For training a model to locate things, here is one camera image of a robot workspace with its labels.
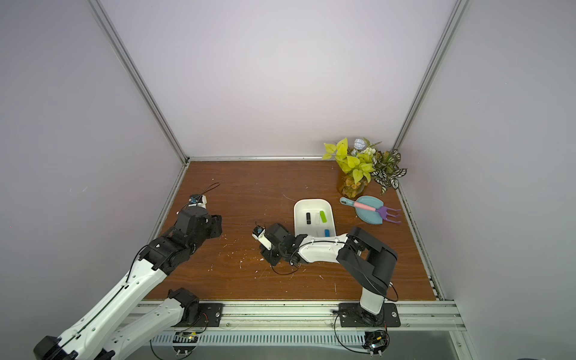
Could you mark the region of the white storage box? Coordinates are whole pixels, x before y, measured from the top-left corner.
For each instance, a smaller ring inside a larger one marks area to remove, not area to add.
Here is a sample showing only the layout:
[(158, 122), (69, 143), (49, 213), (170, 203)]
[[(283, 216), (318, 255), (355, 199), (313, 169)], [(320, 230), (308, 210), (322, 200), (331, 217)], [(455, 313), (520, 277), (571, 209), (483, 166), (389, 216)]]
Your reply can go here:
[(296, 235), (336, 236), (332, 206), (325, 199), (301, 199), (294, 205), (293, 215)]

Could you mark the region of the green usb flash drive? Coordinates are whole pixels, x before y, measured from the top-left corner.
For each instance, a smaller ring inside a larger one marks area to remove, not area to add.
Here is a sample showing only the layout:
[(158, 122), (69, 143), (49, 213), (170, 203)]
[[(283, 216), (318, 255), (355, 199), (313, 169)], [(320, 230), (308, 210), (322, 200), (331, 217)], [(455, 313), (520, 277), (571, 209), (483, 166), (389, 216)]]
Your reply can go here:
[(323, 224), (326, 224), (328, 222), (326, 213), (324, 211), (320, 211), (319, 216)]

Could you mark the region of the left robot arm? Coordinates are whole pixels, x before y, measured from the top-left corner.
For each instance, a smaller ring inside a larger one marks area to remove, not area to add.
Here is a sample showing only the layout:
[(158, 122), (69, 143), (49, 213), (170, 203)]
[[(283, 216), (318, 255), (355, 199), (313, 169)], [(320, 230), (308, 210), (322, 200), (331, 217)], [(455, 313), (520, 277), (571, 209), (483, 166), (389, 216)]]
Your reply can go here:
[(174, 226), (144, 246), (129, 271), (99, 303), (59, 336), (46, 336), (34, 347), (36, 359), (126, 359), (145, 342), (180, 323), (202, 319), (200, 300), (180, 288), (157, 307), (122, 326), (136, 306), (207, 239), (222, 234), (222, 217), (202, 206), (178, 213)]

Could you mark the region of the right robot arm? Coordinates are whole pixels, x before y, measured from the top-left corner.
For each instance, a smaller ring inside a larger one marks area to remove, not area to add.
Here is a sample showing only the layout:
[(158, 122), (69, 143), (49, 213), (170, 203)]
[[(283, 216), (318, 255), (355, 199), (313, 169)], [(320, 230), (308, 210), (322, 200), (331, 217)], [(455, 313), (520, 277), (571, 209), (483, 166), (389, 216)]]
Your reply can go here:
[(332, 237), (293, 235), (282, 224), (268, 228), (255, 226), (252, 236), (259, 242), (262, 257), (270, 266), (280, 261), (291, 266), (311, 263), (337, 263), (361, 285), (359, 311), (362, 315), (380, 317), (398, 253), (362, 228)]

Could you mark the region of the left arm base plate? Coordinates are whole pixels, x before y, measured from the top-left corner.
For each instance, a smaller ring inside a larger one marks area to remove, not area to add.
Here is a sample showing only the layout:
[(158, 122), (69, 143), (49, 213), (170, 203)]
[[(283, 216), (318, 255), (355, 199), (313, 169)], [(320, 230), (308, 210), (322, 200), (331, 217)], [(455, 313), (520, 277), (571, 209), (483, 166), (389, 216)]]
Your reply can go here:
[(175, 327), (217, 328), (221, 323), (224, 304), (201, 302), (184, 309), (180, 322)]

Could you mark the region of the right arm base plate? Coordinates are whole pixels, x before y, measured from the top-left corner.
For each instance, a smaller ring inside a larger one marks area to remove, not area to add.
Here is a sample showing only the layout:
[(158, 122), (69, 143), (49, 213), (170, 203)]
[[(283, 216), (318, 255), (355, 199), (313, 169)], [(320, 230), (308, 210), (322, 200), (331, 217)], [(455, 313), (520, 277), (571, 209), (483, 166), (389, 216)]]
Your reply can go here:
[(400, 315), (395, 303), (384, 303), (378, 314), (363, 309), (359, 303), (345, 302), (333, 311), (344, 328), (399, 328)]

